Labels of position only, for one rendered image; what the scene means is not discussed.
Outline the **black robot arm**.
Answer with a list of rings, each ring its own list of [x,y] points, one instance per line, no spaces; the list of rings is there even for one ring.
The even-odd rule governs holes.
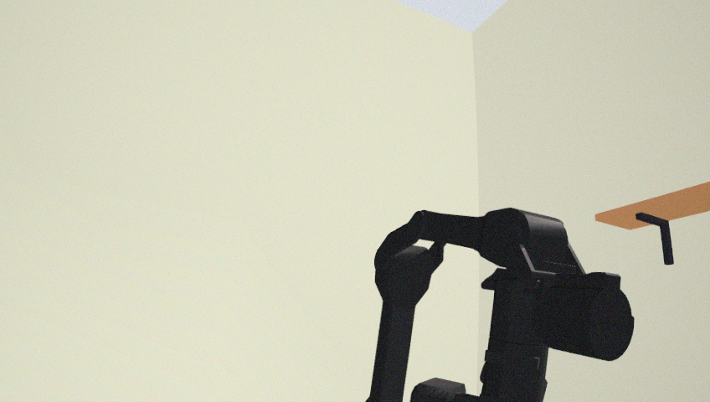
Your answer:
[[[427,249],[418,240],[434,243]],[[365,402],[403,402],[415,308],[447,243],[506,267],[481,283],[494,290],[490,338],[610,362],[629,347],[635,319],[620,275],[586,274],[561,220],[513,208],[482,217],[421,210],[387,235],[374,258],[383,307]]]

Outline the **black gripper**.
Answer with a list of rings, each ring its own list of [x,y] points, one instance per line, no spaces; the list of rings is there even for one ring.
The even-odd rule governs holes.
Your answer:
[[[464,383],[432,378],[415,385],[409,402],[542,402],[547,345],[489,337],[485,361],[480,396],[467,394]]]

